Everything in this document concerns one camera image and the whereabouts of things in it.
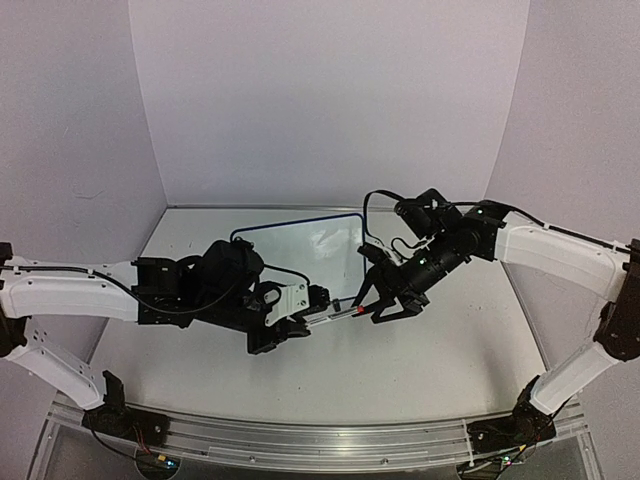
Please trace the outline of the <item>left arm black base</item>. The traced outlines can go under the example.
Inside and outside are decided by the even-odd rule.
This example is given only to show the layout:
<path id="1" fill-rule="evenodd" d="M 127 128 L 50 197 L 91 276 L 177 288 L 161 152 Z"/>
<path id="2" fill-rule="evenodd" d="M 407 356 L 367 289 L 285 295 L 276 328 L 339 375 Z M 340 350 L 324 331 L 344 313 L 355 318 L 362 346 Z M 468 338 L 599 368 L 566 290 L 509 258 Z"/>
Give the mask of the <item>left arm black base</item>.
<path id="1" fill-rule="evenodd" d="M 82 426 L 114 438 L 136 441 L 144 447 L 162 446 L 170 426 L 169 417 L 128 406 L 122 381 L 108 370 L 102 375 L 106 387 L 103 403 L 84 412 Z"/>

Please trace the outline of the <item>white marker pen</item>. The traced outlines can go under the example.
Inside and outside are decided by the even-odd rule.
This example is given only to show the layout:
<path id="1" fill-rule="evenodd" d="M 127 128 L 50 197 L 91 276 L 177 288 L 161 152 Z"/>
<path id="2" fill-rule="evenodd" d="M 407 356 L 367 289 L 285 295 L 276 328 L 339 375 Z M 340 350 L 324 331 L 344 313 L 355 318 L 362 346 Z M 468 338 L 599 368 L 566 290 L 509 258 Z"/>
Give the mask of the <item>white marker pen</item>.
<path id="1" fill-rule="evenodd" d="M 346 310 L 342 310 L 339 312 L 334 312 L 331 314 L 327 314 L 324 315 L 322 317 L 317 317 L 317 318 L 313 318 L 310 319 L 306 322 L 306 327 L 308 329 L 312 329 L 314 327 L 318 327 L 320 325 L 325 325 L 334 321 L 338 321 L 338 320 L 343 320 L 343 319 L 347 319 L 347 318 L 352 318 L 355 317 L 359 314 L 357 314 L 357 307 L 350 307 Z"/>

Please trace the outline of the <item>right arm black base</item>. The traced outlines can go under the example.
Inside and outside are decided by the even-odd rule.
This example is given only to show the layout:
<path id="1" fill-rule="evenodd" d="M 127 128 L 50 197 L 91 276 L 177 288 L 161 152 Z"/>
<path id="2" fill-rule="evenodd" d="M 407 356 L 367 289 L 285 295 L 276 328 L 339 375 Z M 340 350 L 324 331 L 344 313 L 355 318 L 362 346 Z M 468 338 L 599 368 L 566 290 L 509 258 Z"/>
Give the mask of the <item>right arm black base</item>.
<path id="1" fill-rule="evenodd" d="M 510 414 L 478 420 L 467 427 L 474 454 L 485 454 L 534 445 L 556 436 L 552 414 L 544 414 L 530 402 L 531 381 L 519 394 Z"/>

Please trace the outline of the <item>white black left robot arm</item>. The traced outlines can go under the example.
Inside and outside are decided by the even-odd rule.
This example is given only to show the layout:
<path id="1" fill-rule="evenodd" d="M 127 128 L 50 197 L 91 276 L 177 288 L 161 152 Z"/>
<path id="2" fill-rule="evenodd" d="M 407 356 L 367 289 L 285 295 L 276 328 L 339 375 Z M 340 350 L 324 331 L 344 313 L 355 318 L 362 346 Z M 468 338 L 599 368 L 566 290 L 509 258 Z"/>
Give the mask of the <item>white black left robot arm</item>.
<path id="1" fill-rule="evenodd" d="M 214 242 L 179 260 L 139 257 L 103 265 L 47 264 L 1 246 L 1 357 L 94 412 L 114 435 L 127 434 L 134 413 L 114 374 L 91 367 L 54 345 L 35 324 L 39 315 L 91 316 L 146 326 L 187 328 L 201 321 L 246 335 L 252 354 L 304 337 L 313 306 L 311 282 L 261 278 L 268 270 L 252 244 Z"/>

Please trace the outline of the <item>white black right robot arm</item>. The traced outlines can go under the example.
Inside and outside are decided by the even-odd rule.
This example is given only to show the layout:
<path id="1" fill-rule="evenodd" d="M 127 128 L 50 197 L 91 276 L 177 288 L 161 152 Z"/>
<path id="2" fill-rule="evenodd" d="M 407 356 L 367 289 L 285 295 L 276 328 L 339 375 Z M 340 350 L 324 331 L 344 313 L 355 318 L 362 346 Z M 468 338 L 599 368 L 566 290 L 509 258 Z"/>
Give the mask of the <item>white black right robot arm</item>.
<path id="1" fill-rule="evenodd" d="M 545 223 L 512 205 L 481 200 L 452 202 L 431 188 L 414 198 L 387 192 L 395 213 L 417 239 L 402 257 L 379 239 L 359 253 L 371 267 L 353 305 L 374 323 L 413 317 L 426 293 L 474 258 L 529 267 L 598 295 L 605 304 L 591 341 L 532 380 L 507 421 L 544 429 L 563 404 L 609 368 L 639 357 L 639 242 L 595 239 Z"/>

